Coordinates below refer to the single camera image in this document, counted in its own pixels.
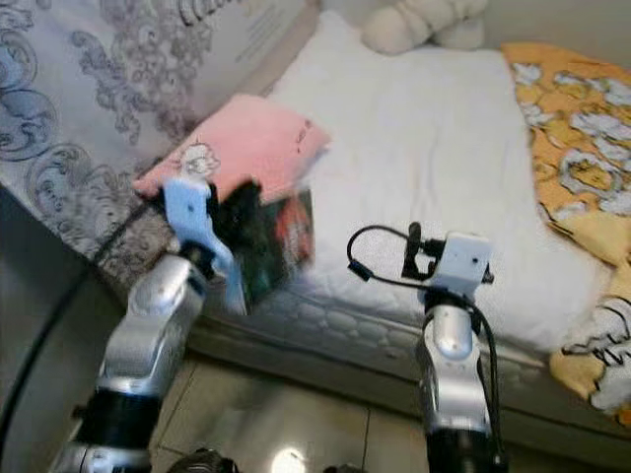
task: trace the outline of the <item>yellow cartoon blanket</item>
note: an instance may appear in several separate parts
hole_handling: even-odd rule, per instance
[[[615,268],[590,319],[572,330],[550,368],[630,426],[631,73],[545,44],[502,49],[530,127],[542,214]]]

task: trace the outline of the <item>stuffed toy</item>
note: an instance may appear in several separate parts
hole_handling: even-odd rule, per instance
[[[381,8],[365,24],[362,40],[383,54],[400,54],[428,39],[456,49],[484,41],[481,14],[488,0],[401,0]]]

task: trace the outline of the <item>gray wall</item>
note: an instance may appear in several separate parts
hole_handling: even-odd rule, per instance
[[[395,0],[324,0],[355,26]],[[508,41],[558,44],[631,68],[630,0],[489,0],[486,47]]]
[[[83,262],[0,189],[0,399],[35,334]],[[9,437],[3,473],[40,473],[87,400],[120,308],[88,278],[52,333]]]

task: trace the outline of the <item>pink cloth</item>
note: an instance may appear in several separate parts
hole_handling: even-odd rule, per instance
[[[298,113],[260,97],[234,96],[133,186],[155,197],[169,177],[199,176],[217,185],[222,200],[253,177],[269,201],[294,185],[329,140]]]

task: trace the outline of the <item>black wire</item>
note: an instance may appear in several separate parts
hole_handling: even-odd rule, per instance
[[[24,395],[25,388],[31,377],[35,363],[41,355],[41,351],[44,348],[50,333],[63,319],[67,306],[72,303],[79,290],[83,287],[86,281],[89,280],[90,274],[98,268],[99,263],[101,263],[107,256],[112,245],[123,235],[129,226],[142,217],[152,205],[153,202],[144,202],[129,214],[127,219],[101,245],[94,257],[88,261],[88,264],[73,281],[70,289],[61,296],[59,301],[57,301],[57,304],[53,307],[53,310],[50,312],[50,315],[46,318],[46,321],[38,332],[31,348],[27,352],[27,356],[22,363],[20,370],[18,371],[16,380],[13,383],[11,392],[7,397],[5,408],[2,412],[2,419],[0,420],[0,468],[2,467],[2,460],[4,459],[9,431],[18,410],[20,400]]]
[[[493,439],[496,444],[497,453],[503,457],[505,452],[504,452],[504,446],[502,442],[502,432],[500,428],[500,390],[499,390],[499,385],[498,385],[498,380],[497,380],[497,376],[498,376],[497,375],[497,349],[495,346],[495,337],[493,335],[493,330],[491,329],[491,325],[489,324],[488,320],[486,319],[482,311],[467,297],[461,296],[459,294],[455,294],[451,291],[448,291],[442,288],[436,288],[432,286],[426,286],[424,284],[407,283],[404,281],[384,278],[382,276],[379,276],[373,273],[366,266],[364,266],[357,259],[355,259],[353,257],[353,244],[355,243],[355,240],[360,235],[369,231],[373,231],[373,230],[380,230],[383,232],[388,232],[390,234],[396,235],[406,240],[408,239],[407,234],[400,232],[396,229],[393,229],[391,227],[386,227],[384,225],[368,225],[358,230],[357,232],[355,232],[349,238],[348,244],[346,245],[346,256],[348,257],[349,263],[351,264],[355,263],[359,265],[360,267],[366,269],[367,274],[370,274],[370,279],[375,279],[376,281],[386,283],[386,284],[391,284],[393,286],[416,289],[418,291],[425,291],[427,293],[433,293],[433,294],[447,296],[449,298],[452,298],[453,300],[458,301],[460,304],[466,307],[469,313],[472,316],[477,317],[482,323],[484,327],[484,333],[486,335],[486,340],[489,345],[489,358],[490,358],[490,364],[491,364],[491,402],[490,402],[490,408],[489,408],[491,430],[493,432]]]

